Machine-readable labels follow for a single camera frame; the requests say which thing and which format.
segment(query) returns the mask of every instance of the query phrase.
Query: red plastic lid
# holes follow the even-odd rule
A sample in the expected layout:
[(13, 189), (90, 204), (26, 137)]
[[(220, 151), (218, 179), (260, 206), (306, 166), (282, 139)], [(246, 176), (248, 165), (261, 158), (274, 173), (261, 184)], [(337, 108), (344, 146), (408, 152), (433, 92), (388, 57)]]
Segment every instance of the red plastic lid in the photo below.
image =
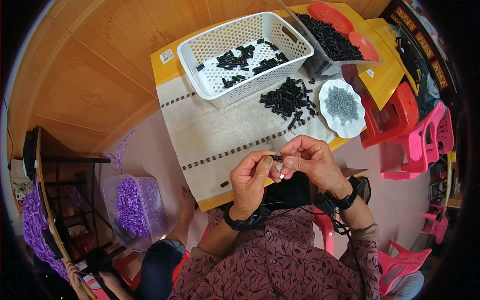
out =
[(318, 21), (332, 23), (332, 26), (341, 34), (347, 35), (355, 30), (353, 24), (344, 14), (328, 4), (312, 3), (308, 7), (308, 13)]
[(378, 61), (377, 50), (364, 36), (352, 31), (348, 34), (348, 39), (352, 45), (359, 48), (364, 60)]

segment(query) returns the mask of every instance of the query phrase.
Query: patterned shirt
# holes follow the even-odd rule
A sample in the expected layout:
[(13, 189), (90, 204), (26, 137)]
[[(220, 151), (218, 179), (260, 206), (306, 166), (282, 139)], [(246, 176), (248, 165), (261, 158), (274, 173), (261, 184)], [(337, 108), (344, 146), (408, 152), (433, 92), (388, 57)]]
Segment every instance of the patterned shirt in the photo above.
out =
[[(209, 211), (210, 228), (222, 218), (220, 209)], [(225, 258), (193, 248), (168, 299), (363, 299), (352, 245), (339, 260), (314, 247), (313, 219), (301, 209), (274, 211), (257, 229), (240, 232)], [(367, 298), (380, 299), (378, 226), (352, 240)]]

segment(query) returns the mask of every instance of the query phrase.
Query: jeans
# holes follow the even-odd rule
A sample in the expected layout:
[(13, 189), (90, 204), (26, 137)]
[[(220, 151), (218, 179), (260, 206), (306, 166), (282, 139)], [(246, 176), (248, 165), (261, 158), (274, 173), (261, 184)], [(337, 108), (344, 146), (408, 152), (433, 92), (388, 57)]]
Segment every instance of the jeans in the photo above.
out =
[(175, 240), (153, 244), (142, 262), (137, 300), (167, 299), (172, 292), (172, 272), (181, 262), (185, 247)]

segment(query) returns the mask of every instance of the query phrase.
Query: white plastic basket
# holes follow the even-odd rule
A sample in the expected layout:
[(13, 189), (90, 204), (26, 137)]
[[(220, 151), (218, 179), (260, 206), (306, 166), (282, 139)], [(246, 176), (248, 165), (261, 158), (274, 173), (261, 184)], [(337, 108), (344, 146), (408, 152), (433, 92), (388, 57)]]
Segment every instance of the white plastic basket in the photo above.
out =
[[(279, 50), (273, 51), (265, 43), (257, 45), (260, 38), (276, 45)], [(239, 56), (241, 52), (235, 48), (250, 44), (255, 46), (255, 51), (253, 59), (247, 60), (249, 71), (241, 71), (240, 67), (225, 70), (216, 66), (217, 56), (229, 50)], [(288, 58), (287, 63), (253, 75), (253, 68), (260, 66), (262, 60), (276, 58), (275, 53), (280, 52)], [(224, 108), (296, 73), (313, 52), (313, 47), (298, 31), (272, 12), (252, 14), (222, 24), (184, 41), (177, 48), (180, 62), (198, 96), (211, 100), (217, 108)], [(199, 72), (196, 67), (200, 63), (205, 68)], [(246, 80), (225, 89), (222, 78), (231, 80), (236, 75), (243, 75)]]

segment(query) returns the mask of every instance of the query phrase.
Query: hand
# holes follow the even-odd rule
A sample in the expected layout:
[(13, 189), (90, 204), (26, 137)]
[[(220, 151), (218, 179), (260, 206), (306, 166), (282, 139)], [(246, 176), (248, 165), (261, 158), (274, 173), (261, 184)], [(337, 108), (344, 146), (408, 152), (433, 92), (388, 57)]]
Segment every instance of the hand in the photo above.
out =
[(112, 292), (115, 292), (119, 288), (122, 288), (120, 284), (120, 280), (112, 273), (98, 272), (98, 274), (102, 277), (103, 282), (105, 283), (107, 288)]
[(230, 172), (233, 189), (232, 220), (246, 220), (258, 208), (264, 196), (264, 182), (272, 166), (278, 164), (273, 151), (252, 151)]
[(70, 283), (72, 284), (73, 289), (79, 289), (80, 288), (80, 279), (78, 278), (78, 272), (80, 269), (75, 266), (72, 262), (67, 262), (65, 263), (65, 268), (67, 269), (67, 276), (68, 279), (70, 280)]
[(280, 149), (284, 179), (290, 179), (295, 171), (307, 174), (319, 188), (329, 190), (337, 199), (352, 193), (352, 186), (337, 166), (332, 151), (325, 141), (299, 135)]

